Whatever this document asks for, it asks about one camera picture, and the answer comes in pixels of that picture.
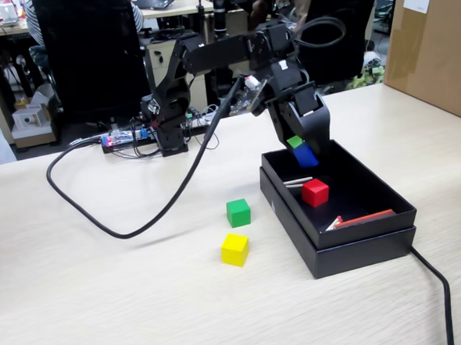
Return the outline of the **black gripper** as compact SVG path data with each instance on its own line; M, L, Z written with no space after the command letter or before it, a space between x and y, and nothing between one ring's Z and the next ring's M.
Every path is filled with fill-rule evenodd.
M307 72L297 59L285 59L264 66L263 76L269 79L265 101L280 142L293 150L305 141L319 162L327 160L331 114Z

